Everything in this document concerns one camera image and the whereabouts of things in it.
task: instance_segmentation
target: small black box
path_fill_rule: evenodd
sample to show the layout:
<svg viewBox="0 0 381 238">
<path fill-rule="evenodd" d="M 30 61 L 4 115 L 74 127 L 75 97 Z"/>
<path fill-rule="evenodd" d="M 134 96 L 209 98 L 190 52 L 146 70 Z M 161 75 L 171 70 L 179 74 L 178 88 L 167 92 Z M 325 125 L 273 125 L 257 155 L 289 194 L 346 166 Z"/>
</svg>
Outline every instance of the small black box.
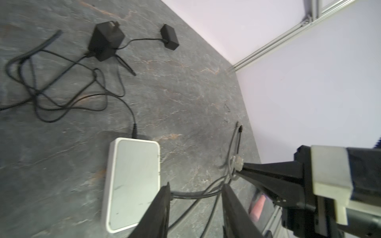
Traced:
<svg viewBox="0 0 381 238">
<path fill-rule="evenodd" d="M 116 48 L 120 46 L 123 39 L 124 34 L 119 29 L 118 22 L 99 23 L 95 25 L 88 49 L 95 53 L 99 61 L 104 61 L 115 55 Z"/>
<path fill-rule="evenodd" d="M 166 48 L 175 50 L 179 46 L 179 41 L 177 40 L 177 36 L 173 27 L 164 24 L 160 32 L 162 34 L 162 38 L 167 41 L 164 43 Z"/>
</svg>

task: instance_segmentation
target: marble tabletop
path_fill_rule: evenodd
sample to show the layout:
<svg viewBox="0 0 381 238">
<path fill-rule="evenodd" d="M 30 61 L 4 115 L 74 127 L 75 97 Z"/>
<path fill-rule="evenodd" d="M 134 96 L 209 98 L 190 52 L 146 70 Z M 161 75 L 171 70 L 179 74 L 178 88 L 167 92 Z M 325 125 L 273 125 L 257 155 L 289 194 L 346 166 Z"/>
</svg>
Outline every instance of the marble tabletop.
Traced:
<svg viewBox="0 0 381 238">
<path fill-rule="evenodd" d="M 13 0 L 0 3 L 0 65 L 34 48 L 61 29 L 49 50 L 70 59 L 86 51 L 94 25 L 118 21 L 126 39 L 160 37 L 163 24 L 174 27 L 180 46 L 133 42 L 119 52 L 135 70 L 121 69 L 140 138 L 161 148 L 161 184 L 172 190 L 205 189 L 225 173 L 225 160 L 236 121 L 243 125 L 241 156 L 259 163 L 239 84 L 231 65 L 160 0 Z M 39 53 L 33 58 L 38 85 L 68 62 Z M 101 68 L 110 91 L 121 92 L 115 61 L 85 59 Z M 0 104 L 27 97 L 24 88 L 0 72 Z M 64 102 L 91 80 L 75 66 L 47 94 Z M 99 92 L 96 86 L 85 94 Z M 82 105 L 101 105 L 95 97 Z M 42 114 L 46 118 L 55 114 Z M 0 237 L 126 237 L 108 234 L 100 222 L 109 143 L 129 137 L 132 118 L 113 98 L 103 112 L 72 110 L 55 123 L 39 121 L 31 104 L 0 112 Z M 254 187 L 243 179 L 232 188 L 248 208 Z M 192 203 L 173 200 L 170 224 Z M 214 198 L 201 201 L 189 219 L 168 237 L 199 237 Z M 223 236 L 221 202 L 207 237 Z"/>
</svg>

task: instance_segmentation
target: black cable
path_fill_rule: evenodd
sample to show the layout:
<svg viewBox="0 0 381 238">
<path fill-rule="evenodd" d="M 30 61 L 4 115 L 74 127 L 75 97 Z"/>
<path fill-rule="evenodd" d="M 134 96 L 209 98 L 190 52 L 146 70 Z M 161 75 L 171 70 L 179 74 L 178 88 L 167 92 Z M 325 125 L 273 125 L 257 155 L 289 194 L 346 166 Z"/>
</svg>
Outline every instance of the black cable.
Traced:
<svg viewBox="0 0 381 238">
<path fill-rule="evenodd" d="M 219 193 L 219 194 L 217 195 L 217 197 L 216 197 L 216 200 L 215 200 L 214 205 L 213 205 L 213 207 L 212 207 L 212 211 L 211 211 L 211 213 L 210 213 L 208 222 L 207 222 L 207 224 L 205 225 L 204 231 L 202 232 L 200 238 L 204 238 L 205 235 L 208 233 L 209 226 L 210 226 L 210 224 L 211 224 L 211 222 L 212 222 L 214 213 L 215 213 L 216 208 L 217 208 L 218 200 L 219 200 L 220 197 L 221 197 L 221 193 Z"/>
<path fill-rule="evenodd" d="M 162 39 L 162 38 L 141 38 L 141 39 L 133 39 L 133 40 L 130 40 L 129 42 L 127 42 L 127 44 L 126 44 L 125 46 L 120 47 L 120 48 L 116 48 L 116 49 L 117 49 L 117 50 L 124 49 L 124 48 L 126 48 L 131 42 L 133 42 L 133 41 L 137 41 L 137 40 L 159 40 L 159 41 L 161 41 L 161 42 L 163 42 L 163 43 L 166 43 L 166 42 L 167 42 L 166 40 L 164 40 L 164 39 Z"/>
<path fill-rule="evenodd" d="M 239 133 L 239 139 L 238 139 L 238 146 L 237 146 L 237 154 L 239 152 L 239 145 L 241 143 L 241 134 L 242 134 L 242 131 L 243 131 L 243 128 L 242 128 L 242 125 L 239 127 L 238 129 L 238 133 Z"/>
<path fill-rule="evenodd" d="M 116 58 L 117 62 L 120 63 L 121 66 L 123 66 L 128 72 L 130 72 L 133 76 L 136 76 L 135 71 L 122 59 L 119 55 L 115 54 L 114 57 Z"/>
<path fill-rule="evenodd" d="M 220 177 L 220 178 L 218 178 L 218 179 L 216 179 L 215 181 L 213 181 L 205 190 L 204 190 L 204 192 L 202 193 L 202 194 L 206 194 L 207 192 L 208 192 L 208 190 L 213 186 L 213 185 L 215 185 L 217 182 L 219 182 L 221 179 L 223 179 L 223 178 L 225 178 L 226 177 L 226 175 L 224 175 L 224 176 L 222 176 L 222 177 Z M 197 199 L 196 201 L 194 201 L 193 203 L 192 203 L 192 205 L 190 205 L 189 207 L 188 207 L 188 209 L 186 209 L 186 211 L 175 221 L 175 222 L 173 222 L 170 226 L 169 226 L 169 228 L 168 228 L 168 231 L 171 231 L 172 229 L 174 229 L 193 209 L 194 209 L 194 207 L 199 203 L 201 201 L 201 199 Z"/>
<path fill-rule="evenodd" d="M 216 196 L 221 192 L 221 190 L 218 190 L 213 193 L 208 193 L 208 194 L 198 194 L 198 195 L 186 195 L 186 194 L 179 194 L 172 192 L 172 198 L 176 199 L 201 199 L 201 198 L 210 198 L 212 196 Z"/>
<path fill-rule="evenodd" d="M 108 99 L 107 99 L 107 97 L 108 96 L 112 96 L 112 97 L 117 98 L 118 100 L 122 101 L 124 103 L 124 105 L 128 108 L 128 110 L 131 112 L 131 115 L 132 115 L 132 118 L 133 118 L 133 121 L 134 121 L 132 137 L 136 138 L 136 136 L 137 136 L 137 124 L 136 124 L 135 115 L 134 115 L 132 109 L 129 107 L 129 105 L 124 100 L 121 99 L 121 97 L 123 97 L 126 92 L 125 92 L 125 88 L 124 88 L 122 79 L 120 77 L 118 65 L 116 65 L 116 69 L 117 69 L 117 75 L 118 75 L 119 83 L 120 83 L 120 85 L 122 87 L 122 90 L 123 90 L 122 95 L 115 94 L 115 93 L 109 91 L 106 88 L 106 79 L 105 79 L 105 76 L 104 76 L 102 70 L 100 70 L 98 68 L 91 69 L 91 68 L 89 68 L 89 67 L 87 67 L 87 66 L 85 66 L 85 65 L 80 63 L 80 61 L 82 61 L 84 58 L 88 58 L 88 57 L 93 56 L 92 52 L 88 52 L 88 53 L 84 54 L 82 57 L 80 57 L 78 60 L 73 61 L 73 60 L 68 59 L 68 58 L 66 58 L 64 56 L 61 56 L 61 55 L 59 55 L 57 53 L 51 52 L 49 50 L 45 50 L 45 48 L 47 46 L 49 46 L 54 40 L 56 40 L 61 34 L 62 34 L 61 30 L 57 31 L 52 37 L 47 39 L 45 42 L 43 42 L 42 44 L 40 44 L 36 48 L 30 50 L 29 52 L 27 52 L 25 54 L 17 56 L 17 57 L 15 57 L 15 58 L 13 58 L 13 59 L 11 59 L 11 60 L 9 60 L 7 62 L 6 66 L 5 66 L 5 72 L 6 72 L 6 74 L 12 80 L 14 80 L 15 82 L 20 83 L 21 85 L 24 86 L 25 90 L 29 94 L 29 98 L 27 98 L 25 100 L 22 100 L 21 102 L 12 104 L 12 105 L 7 105 L 5 107 L 0 107 L 0 111 L 1 110 L 6 110 L 6 109 L 10 109 L 10 108 L 13 108 L 13 107 L 17 107 L 17 106 L 21 106 L 21 105 L 24 105 L 24 104 L 26 104 L 28 102 L 32 102 L 36 117 L 39 120 L 43 121 L 43 122 L 52 123 L 52 122 L 56 122 L 56 121 L 60 120 L 61 118 L 63 118 L 72 109 L 82 109 L 82 110 L 97 111 L 97 112 L 103 111 L 103 110 L 105 110 L 107 108 L 107 105 L 108 105 Z M 33 64 L 33 61 L 32 61 L 32 56 L 37 54 L 37 53 L 39 53 L 39 52 L 46 52 L 46 53 L 49 53 L 49 54 L 53 54 L 53 55 L 55 55 L 57 57 L 60 57 L 62 59 L 65 59 L 65 60 L 71 62 L 71 64 L 63 72 L 61 72 L 57 77 L 55 77 L 53 80 L 51 80 L 45 86 L 43 86 L 42 89 L 38 89 L 38 87 L 37 87 L 37 77 L 36 77 L 36 74 L 35 74 L 34 64 Z M 27 62 L 29 63 L 29 68 L 30 68 L 30 71 L 31 71 L 31 74 L 32 74 L 32 86 L 29 85 L 26 82 L 25 77 L 23 75 L 23 67 L 24 67 L 24 64 L 27 63 Z M 17 76 L 12 75 L 12 73 L 11 73 L 11 67 L 14 64 L 17 64 Z M 52 86 L 55 82 L 57 82 L 64 74 L 66 74 L 75 65 L 80 65 L 80 66 L 90 70 L 91 73 L 92 73 L 92 76 L 93 76 L 93 80 L 91 82 L 89 82 L 87 85 L 85 85 L 82 89 L 80 89 L 74 95 L 74 97 L 72 97 L 66 103 L 59 104 L 56 101 L 54 101 L 51 97 L 47 96 L 44 92 L 50 86 Z M 98 81 L 98 74 L 101 75 L 103 83 Z M 84 96 L 84 97 L 81 97 L 81 98 L 78 99 L 78 97 L 80 97 L 80 95 L 87 88 L 89 88 L 91 85 L 93 85 L 94 83 L 98 84 L 102 88 L 103 93 L 91 94 L 91 95 L 87 95 L 87 96 Z M 41 106 L 40 102 L 39 102 L 39 97 L 40 96 L 45 97 L 48 101 L 50 101 L 56 107 L 55 108 L 46 108 L 46 107 Z M 75 106 L 81 100 L 84 100 L 84 99 L 89 98 L 89 97 L 95 97 L 95 96 L 105 96 L 105 104 L 104 104 L 104 106 L 102 108 L 100 108 L 100 109 L 92 109 L 92 108 L 87 108 L 87 107 L 78 107 L 78 106 Z M 48 120 L 48 119 L 43 118 L 40 115 L 40 112 L 39 112 L 40 110 L 42 110 L 42 111 L 61 111 L 61 110 L 63 110 L 64 112 L 60 116 L 58 116 L 57 118 L 52 119 L 52 120 Z"/>
</svg>

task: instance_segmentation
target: router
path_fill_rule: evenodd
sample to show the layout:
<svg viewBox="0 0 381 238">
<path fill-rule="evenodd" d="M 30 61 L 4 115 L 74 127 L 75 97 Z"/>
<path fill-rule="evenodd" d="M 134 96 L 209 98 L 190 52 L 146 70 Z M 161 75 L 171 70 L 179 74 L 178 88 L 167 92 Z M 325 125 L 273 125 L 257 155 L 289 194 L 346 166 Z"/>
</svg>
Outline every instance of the router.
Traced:
<svg viewBox="0 0 381 238">
<path fill-rule="evenodd" d="M 110 144 L 102 223 L 109 233 L 137 226 L 160 189 L 156 141 L 117 138 Z"/>
</svg>

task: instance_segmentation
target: power cable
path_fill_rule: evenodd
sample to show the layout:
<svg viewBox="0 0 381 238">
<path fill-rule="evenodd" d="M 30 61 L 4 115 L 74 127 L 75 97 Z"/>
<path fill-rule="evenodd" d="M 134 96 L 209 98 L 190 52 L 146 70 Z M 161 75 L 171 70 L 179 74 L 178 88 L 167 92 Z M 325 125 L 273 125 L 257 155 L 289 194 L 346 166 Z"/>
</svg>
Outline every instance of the power cable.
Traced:
<svg viewBox="0 0 381 238">
<path fill-rule="evenodd" d="M 228 152 L 227 152 L 227 159 L 229 158 L 229 155 L 230 155 L 230 151 L 231 151 L 231 147 L 233 145 L 233 141 L 234 141 L 234 137 L 235 137 L 235 134 L 237 132 L 237 129 L 238 129 L 238 122 L 236 123 L 235 125 L 235 128 L 234 128 L 234 132 L 233 132 L 233 135 L 232 135 L 232 138 L 231 138 L 231 141 L 230 141 L 230 144 L 229 144 L 229 149 L 228 149 Z M 208 223 L 207 225 L 205 226 L 205 229 L 203 231 L 203 234 L 205 235 L 209 229 L 209 226 L 210 226 L 210 222 L 213 218 L 213 215 L 214 215 L 214 210 L 215 210 L 215 206 L 218 202 L 218 198 L 219 198 L 219 194 L 221 193 L 221 185 L 223 185 L 225 182 L 226 182 L 226 179 L 228 178 L 229 176 L 229 170 L 228 170 L 228 173 L 220 178 L 218 178 L 217 180 L 215 180 L 212 184 L 209 185 L 209 187 L 207 187 L 202 194 L 206 194 L 206 193 L 209 193 L 211 191 L 213 191 L 214 189 L 219 189 L 218 193 L 217 193 L 217 197 L 216 197 L 216 202 L 215 202 L 215 205 L 213 206 L 214 208 L 212 208 L 212 213 L 211 213 L 211 216 L 209 217 L 209 220 L 208 220 Z M 225 179 L 225 181 L 223 183 L 221 183 L 220 185 L 218 185 L 217 187 L 215 188 L 212 188 L 210 189 L 215 183 L 219 182 L 221 179 Z M 189 214 L 194 211 L 194 209 L 196 208 L 196 206 L 199 204 L 199 202 L 201 201 L 201 199 L 197 199 L 195 202 L 193 202 L 192 205 L 189 206 L 189 208 L 175 221 L 173 222 L 169 228 L 168 228 L 168 232 L 172 232 L 176 227 L 178 227 L 184 220 L 186 217 L 189 216 Z"/>
<path fill-rule="evenodd" d="M 117 49 L 117 50 L 124 49 L 124 48 L 126 48 L 131 42 L 133 42 L 133 41 L 137 41 L 137 40 L 159 40 L 159 41 L 161 41 L 161 42 L 163 42 L 163 43 L 167 43 L 167 41 L 164 40 L 164 39 L 162 39 L 162 38 L 141 38 L 141 39 L 133 39 L 133 40 L 130 40 L 129 42 L 127 42 L 127 44 L 126 44 L 125 46 L 120 47 L 120 48 L 116 48 L 116 49 Z"/>
<path fill-rule="evenodd" d="M 239 133 L 239 140 L 238 140 L 238 145 L 237 145 L 237 156 L 238 156 L 238 152 L 239 152 L 239 146 L 240 146 L 240 143 L 241 143 L 241 134 L 242 134 L 242 131 L 243 131 L 243 126 L 241 125 L 238 129 L 238 133 Z M 231 169 L 231 166 L 230 166 L 230 162 L 228 161 L 228 166 L 229 166 L 229 182 L 228 184 L 230 185 L 230 183 L 232 182 L 232 179 L 233 180 L 236 180 L 235 177 L 233 176 L 234 173 L 235 173 L 235 169 L 233 169 L 232 173 L 230 173 L 230 169 Z M 213 220 L 213 217 L 214 217 L 214 214 L 216 212 L 216 208 L 217 208 L 217 204 L 218 204 L 218 201 L 219 201 L 219 198 L 220 198 L 221 194 L 218 194 L 217 197 L 216 197 L 216 200 L 214 202 L 214 205 L 212 207 L 212 211 L 210 213 L 210 216 L 209 216 L 209 219 L 208 219 L 208 222 L 207 224 L 205 225 L 205 228 L 204 228 L 204 231 L 202 232 L 200 238 L 204 238 L 207 234 L 208 234 L 208 230 L 209 230 L 209 227 L 210 227 L 210 224 Z"/>
<path fill-rule="evenodd" d="M 17 83 L 19 83 L 19 84 L 24 86 L 25 90 L 27 91 L 27 93 L 29 95 L 29 98 L 27 98 L 25 100 L 22 100 L 20 102 L 17 102 L 15 104 L 12 104 L 12 105 L 7 105 L 7 106 L 0 107 L 0 111 L 6 110 L 6 109 L 10 109 L 10 108 L 14 108 L 14 107 L 18 107 L 18 106 L 24 105 L 26 103 L 32 102 L 33 108 L 34 108 L 34 113 L 35 113 L 36 117 L 39 120 L 43 121 L 43 122 L 53 123 L 53 122 L 56 122 L 56 121 L 62 119 L 72 109 L 82 109 L 82 110 L 89 110 L 89 111 L 96 111 L 96 112 L 103 111 L 103 110 L 105 110 L 107 108 L 107 105 L 108 105 L 107 97 L 111 96 L 111 97 L 114 97 L 114 98 L 117 98 L 118 100 L 120 100 L 127 107 L 129 112 L 131 113 L 132 118 L 133 118 L 133 123 L 134 123 L 132 137 L 136 138 L 136 136 L 137 136 L 137 124 L 136 124 L 135 115 L 134 115 L 131 107 L 124 100 L 121 99 L 121 97 L 123 97 L 126 92 L 125 92 L 125 87 L 123 85 L 122 79 L 120 77 L 120 72 L 119 72 L 118 65 L 116 64 L 116 70 L 117 70 L 117 75 L 118 75 L 119 83 L 121 84 L 121 88 L 123 90 L 123 93 L 121 95 L 115 94 L 115 93 L 109 91 L 106 88 L 106 79 L 105 79 L 105 76 L 104 76 L 104 74 L 103 74 L 101 69 L 98 69 L 98 68 L 91 69 L 91 68 L 87 67 L 86 65 L 80 63 L 83 59 L 94 56 L 93 52 L 87 52 L 86 54 L 81 56 L 78 60 L 74 61 L 74 60 L 68 59 L 68 58 L 66 58 L 66 57 L 64 57 L 62 55 L 59 55 L 59 54 L 57 54 L 55 52 L 52 52 L 52 51 L 49 51 L 49 50 L 45 49 L 47 46 L 52 44 L 61 34 L 62 34 L 61 30 L 57 31 L 52 37 L 50 37 L 49 39 L 44 41 L 39 46 L 35 47 L 34 49 L 28 51 L 25 54 L 22 54 L 20 56 L 14 57 L 13 59 L 11 59 L 11 60 L 9 60 L 7 62 L 6 66 L 5 66 L 5 72 L 6 72 L 6 74 L 12 80 L 14 80 L 15 82 L 17 82 Z M 45 53 L 49 53 L 49 54 L 55 55 L 57 57 L 60 57 L 60 58 L 65 59 L 67 61 L 70 61 L 71 64 L 63 72 L 61 72 L 58 76 L 53 78 L 49 83 L 47 83 L 41 89 L 38 89 L 38 87 L 37 87 L 37 76 L 36 76 L 36 73 L 35 73 L 35 70 L 34 70 L 34 64 L 33 64 L 33 61 L 32 61 L 32 56 L 34 56 L 35 54 L 40 53 L 40 52 L 45 52 Z M 26 82 L 26 79 L 24 77 L 23 68 L 24 68 L 26 63 L 29 64 L 29 68 L 30 68 L 30 71 L 31 71 L 32 85 L 29 85 Z M 11 73 L 11 68 L 12 68 L 13 65 L 17 65 L 16 66 L 16 68 L 17 68 L 17 76 L 14 76 Z M 48 88 L 50 88 L 55 82 L 57 82 L 60 78 L 62 78 L 63 75 L 65 75 L 75 65 L 80 65 L 80 66 L 90 70 L 91 73 L 92 73 L 92 76 L 93 76 L 93 80 L 91 82 L 89 82 L 88 84 L 86 84 L 82 89 L 80 89 L 66 103 L 59 104 L 56 101 L 54 101 L 51 97 L 47 96 L 45 94 L 45 91 Z M 102 83 L 99 82 L 99 80 L 98 80 L 99 75 L 102 78 Z M 80 95 L 87 88 L 89 88 L 91 85 L 93 85 L 94 83 L 98 84 L 102 88 L 103 92 L 102 93 L 96 93 L 96 94 L 87 95 L 87 96 L 84 96 L 84 97 L 80 97 Z M 47 107 L 42 106 L 40 104 L 40 100 L 39 100 L 40 96 L 43 96 L 44 98 L 46 98 L 49 102 L 54 104 L 56 107 L 47 108 Z M 87 107 L 76 106 L 76 104 L 78 102 L 80 102 L 80 101 L 82 101 L 82 100 L 84 100 L 86 98 L 95 97 L 95 96 L 105 96 L 105 103 L 104 103 L 104 106 L 102 108 L 100 108 L 100 109 L 92 109 L 92 108 L 87 108 Z M 58 117 L 56 117 L 55 119 L 45 119 L 40 114 L 40 111 L 61 111 L 61 110 L 64 111 L 64 112 L 61 115 L 59 115 Z"/>
<path fill-rule="evenodd" d="M 221 190 L 218 190 L 213 193 L 208 193 L 208 194 L 199 194 L 199 195 L 186 195 L 186 194 L 181 194 L 181 193 L 175 193 L 172 192 L 172 198 L 177 198 L 177 199 L 201 199 L 201 198 L 210 198 L 212 196 L 216 196 L 219 194 Z"/>
</svg>

